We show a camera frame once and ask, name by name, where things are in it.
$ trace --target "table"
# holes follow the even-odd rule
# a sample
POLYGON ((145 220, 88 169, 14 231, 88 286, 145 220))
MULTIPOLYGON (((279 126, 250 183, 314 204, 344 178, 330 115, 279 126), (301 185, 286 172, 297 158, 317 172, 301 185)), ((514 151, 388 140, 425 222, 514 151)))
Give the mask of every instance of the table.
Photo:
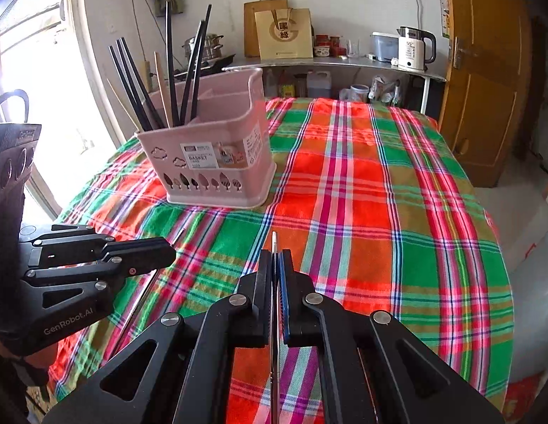
MULTIPOLYGON (((172 205, 136 138, 59 218, 117 240, 163 236, 177 259, 149 287, 131 277, 115 312, 60 343, 58 400, 169 311, 204 312, 256 270, 278 233, 296 270, 346 309, 390 311, 501 408, 512 354, 512 299, 492 221, 436 124, 417 112, 327 99, 267 104, 277 169, 252 210, 172 205), (148 288, 138 317, 125 321, 148 288)), ((281 347, 282 423, 323 413, 317 356, 281 347)), ((267 349, 237 350, 228 423, 266 422, 267 349)))
POLYGON ((446 82, 446 78, 430 72, 419 72, 417 70, 406 70, 401 67, 393 66, 387 62, 379 62, 369 58, 310 58, 310 59, 261 59, 244 58, 236 60, 231 65, 224 67, 225 72, 241 68, 267 68, 274 66, 352 66, 360 68, 376 68, 379 70, 389 70, 393 72, 407 73, 409 75, 423 78, 423 98, 421 103, 421 113, 427 111, 427 100, 429 99, 429 86, 431 80, 446 82))

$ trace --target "wooden door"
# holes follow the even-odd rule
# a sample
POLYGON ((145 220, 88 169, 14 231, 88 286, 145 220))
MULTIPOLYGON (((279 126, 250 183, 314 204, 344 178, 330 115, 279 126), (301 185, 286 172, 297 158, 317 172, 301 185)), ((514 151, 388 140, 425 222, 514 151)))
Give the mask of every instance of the wooden door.
POLYGON ((439 129, 475 187, 493 187, 525 107, 525 0, 449 0, 450 62, 439 129))

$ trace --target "cutting board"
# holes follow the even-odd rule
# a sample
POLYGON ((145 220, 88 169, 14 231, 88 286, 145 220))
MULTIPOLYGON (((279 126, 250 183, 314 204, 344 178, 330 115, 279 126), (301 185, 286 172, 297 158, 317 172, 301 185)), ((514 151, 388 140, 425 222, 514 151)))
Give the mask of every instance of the cutting board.
POLYGON ((287 8, 287 0, 260 0, 245 3, 245 57, 260 57, 258 35, 256 34, 256 19, 254 14, 271 9, 287 8))

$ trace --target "electric kettle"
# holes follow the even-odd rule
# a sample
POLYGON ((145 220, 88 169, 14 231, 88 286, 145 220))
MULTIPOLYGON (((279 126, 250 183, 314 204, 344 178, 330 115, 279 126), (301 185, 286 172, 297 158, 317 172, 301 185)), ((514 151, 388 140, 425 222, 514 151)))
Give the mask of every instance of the electric kettle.
POLYGON ((412 27, 400 27, 398 66, 408 70, 425 71, 425 64, 434 62, 437 58, 437 39, 431 32, 414 29, 412 27), (425 38, 431 40, 431 57, 425 56, 425 38))

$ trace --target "pink plastic basket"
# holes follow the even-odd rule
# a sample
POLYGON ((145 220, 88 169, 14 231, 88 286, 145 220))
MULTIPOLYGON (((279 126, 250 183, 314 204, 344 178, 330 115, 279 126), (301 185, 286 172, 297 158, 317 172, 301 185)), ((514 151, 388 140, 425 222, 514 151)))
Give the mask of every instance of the pink plastic basket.
MULTIPOLYGON (((183 92, 184 83, 178 83, 176 96, 183 92)), ((151 99, 163 117, 160 93, 151 99)), ((137 137, 169 202, 253 208, 268 197, 276 164, 261 69, 201 78, 198 115, 191 123, 139 132, 137 137)))

